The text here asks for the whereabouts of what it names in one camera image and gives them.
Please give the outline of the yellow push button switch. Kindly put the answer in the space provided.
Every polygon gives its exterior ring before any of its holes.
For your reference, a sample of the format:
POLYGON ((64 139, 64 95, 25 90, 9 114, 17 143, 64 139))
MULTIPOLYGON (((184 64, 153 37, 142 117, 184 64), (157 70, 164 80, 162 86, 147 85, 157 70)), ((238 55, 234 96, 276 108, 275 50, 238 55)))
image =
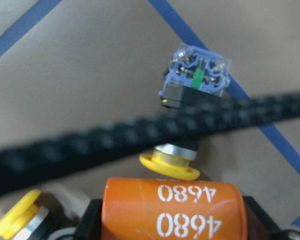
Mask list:
MULTIPOLYGON (((203 103, 217 103, 230 84, 231 60, 218 53, 181 43, 165 71, 158 93, 162 106, 181 110, 203 103)), ((141 154, 140 163, 161 175, 185 181, 196 180, 200 172, 190 166, 199 149, 198 139, 157 145, 152 154, 141 154)))

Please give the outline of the orange cylinder marked 4680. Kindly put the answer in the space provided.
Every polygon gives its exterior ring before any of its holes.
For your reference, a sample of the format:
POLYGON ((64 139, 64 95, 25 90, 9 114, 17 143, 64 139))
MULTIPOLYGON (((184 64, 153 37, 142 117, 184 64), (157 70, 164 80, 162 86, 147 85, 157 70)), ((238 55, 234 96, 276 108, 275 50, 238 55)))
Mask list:
POLYGON ((246 240, 243 197, 232 183, 110 178, 103 240, 246 240))

